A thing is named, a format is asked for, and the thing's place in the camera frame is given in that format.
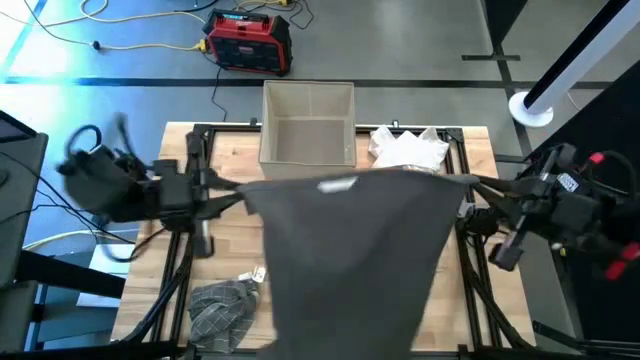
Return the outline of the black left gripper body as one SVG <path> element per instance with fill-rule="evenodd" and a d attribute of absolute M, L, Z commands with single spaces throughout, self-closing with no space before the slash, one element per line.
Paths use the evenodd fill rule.
<path fill-rule="evenodd" d="M 202 172 L 178 170 L 177 160 L 156 160 L 152 170 L 159 177 L 158 218 L 172 232 L 188 233 L 196 258 L 213 255 L 213 236 L 208 221 L 196 217 L 209 200 L 209 192 L 202 184 Z"/>

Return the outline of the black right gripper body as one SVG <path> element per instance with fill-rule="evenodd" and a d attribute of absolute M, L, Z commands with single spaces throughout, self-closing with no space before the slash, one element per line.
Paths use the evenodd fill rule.
<path fill-rule="evenodd" d="M 491 208 L 497 213 L 496 220 L 510 230 L 505 241 L 491 250 L 491 263 L 502 270 L 514 269 L 529 232 L 566 243 L 585 233 L 595 221 L 600 203 L 574 170 L 575 153 L 576 148 L 570 144 L 550 148 L 513 180 L 520 183 L 523 195 L 499 194 L 518 202 L 522 217 L 516 225 L 509 225 Z"/>

